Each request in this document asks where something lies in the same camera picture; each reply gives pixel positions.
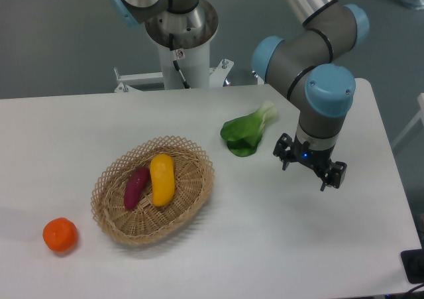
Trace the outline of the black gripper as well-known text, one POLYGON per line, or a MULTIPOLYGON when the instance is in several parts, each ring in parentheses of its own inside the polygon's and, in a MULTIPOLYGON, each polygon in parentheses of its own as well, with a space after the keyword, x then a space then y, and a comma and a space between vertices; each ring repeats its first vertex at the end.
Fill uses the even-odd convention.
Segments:
POLYGON ((314 171, 321 177, 322 184, 320 191, 326 187, 339 189, 345 179, 347 164, 341 161, 331 162, 331 154, 334 146, 325 150, 315 150, 310 148, 310 143, 305 141, 300 143, 299 139, 292 138, 283 133, 276 142, 273 155, 282 162, 282 170, 286 170, 290 163, 298 162, 314 171))

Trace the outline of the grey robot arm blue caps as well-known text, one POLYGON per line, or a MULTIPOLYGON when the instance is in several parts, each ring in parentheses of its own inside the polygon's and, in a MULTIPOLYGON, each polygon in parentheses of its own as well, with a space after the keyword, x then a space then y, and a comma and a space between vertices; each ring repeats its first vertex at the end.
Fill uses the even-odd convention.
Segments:
MULTIPOLYGON (((338 188, 347 166, 332 161, 345 117, 352 106, 356 81, 335 58, 368 35, 366 13, 338 0, 287 0, 304 27, 291 41, 269 36, 252 55, 252 69, 299 109, 295 137, 282 135, 274 155, 284 166, 300 163, 338 188)), ((218 29, 214 7, 206 0, 111 0, 124 22, 144 25, 157 45, 167 89, 211 86, 209 43, 218 29)))

